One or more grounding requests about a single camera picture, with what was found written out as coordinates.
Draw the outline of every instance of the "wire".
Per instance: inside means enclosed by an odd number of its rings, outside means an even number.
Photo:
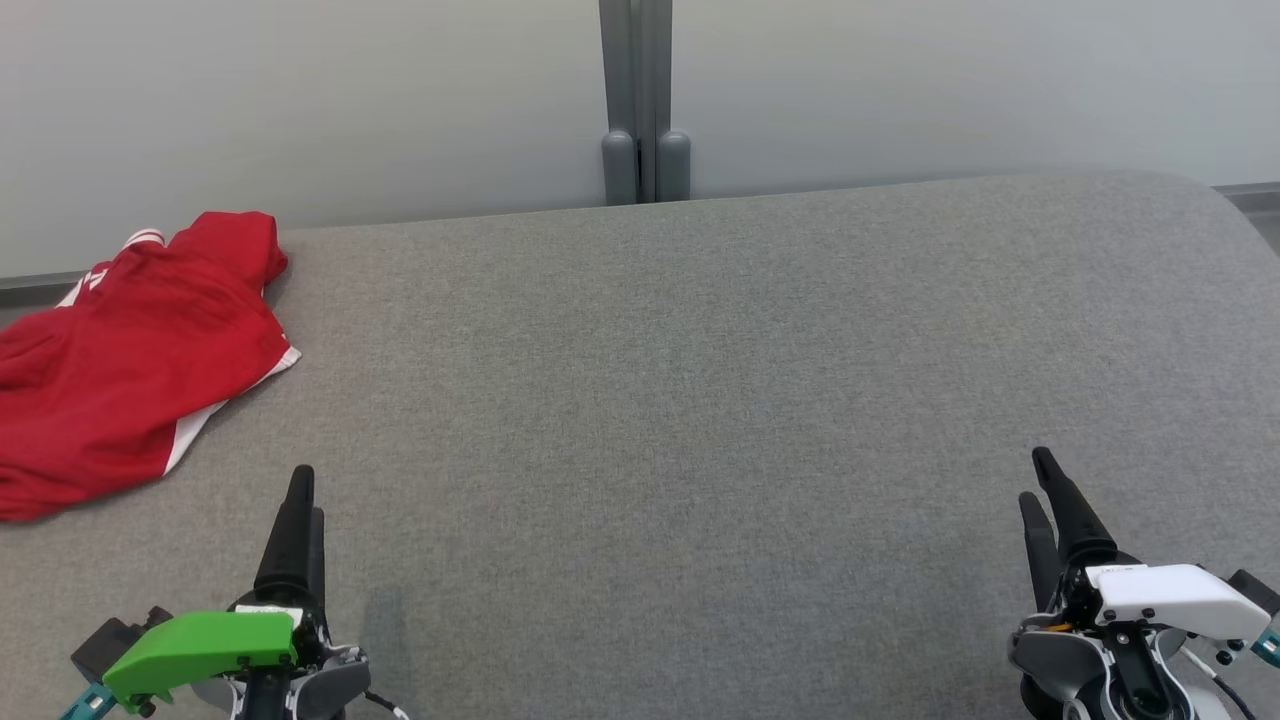
[[[1231,689],[1231,685],[1226,684],[1226,680],[1219,676],[1217,671],[1208,666],[1208,662],[1201,660],[1199,656],[1188,650],[1187,646],[1178,648],[1178,652],[1183,653],[1183,656],[1185,656],[1187,660],[1190,660],[1193,665],[1199,667],[1201,673],[1208,675],[1208,678],[1213,680],[1213,684],[1217,685],[1220,691],[1222,691],[1222,694],[1231,698],[1231,702],[1234,702],[1235,706],[1240,708],[1240,712],[1244,714],[1244,720],[1258,720],[1258,716],[1254,715],[1252,710],[1249,710],[1249,706],[1244,705],[1244,698],[1242,698],[1234,689]]]
[[[389,710],[392,712],[392,715],[394,715],[397,717],[397,720],[410,720],[408,714],[406,714],[399,707],[396,707],[394,702],[387,700],[385,697],[383,697],[383,696],[380,696],[378,693],[371,693],[369,691],[365,691],[365,700],[372,702],[374,705],[380,705],[380,706],[385,707],[387,710]],[[1257,717],[1249,717],[1249,720],[1258,720],[1258,719]]]

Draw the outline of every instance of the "teal connector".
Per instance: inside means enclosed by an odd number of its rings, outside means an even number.
[[[1253,643],[1253,655],[1272,667],[1280,667],[1280,634],[1268,629]]]
[[[97,683],[90,683],[84,694],[76,701],[76,705],[68,707],[59,720],[102,720],[113,707],[115,697],[111,696],[111,691]]]

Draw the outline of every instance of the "red cloth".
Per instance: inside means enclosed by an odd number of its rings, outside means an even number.
[[[205,213],[0,332],[0,520],[160,478],[224,401],[292,365],[262,301],[287,264],[270,215]]]

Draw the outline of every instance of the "green plastic bracket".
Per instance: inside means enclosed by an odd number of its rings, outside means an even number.
[[[284,612],[189,612],[151,628],[102,675],[102,684],[131,715],[134,696],[173,702],[174,688],[250,665],[298,659],[293,618]]]

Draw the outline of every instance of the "gray fabric tabletop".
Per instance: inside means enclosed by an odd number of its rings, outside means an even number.
[[[4,716],[58,716],[106,618],[247,591],[298,462],[334,634],[419,719],[1023,717],[1005,643],[1032,610],[1037,445],[1123,548],[1280,585],[1280,261],[1192,182],[282,243],[268,297],[298,365],[163,482],[0,528]],[[1276,671],[1226,676],[1280,711]],[[178,700],[157,717],[218,716]]]

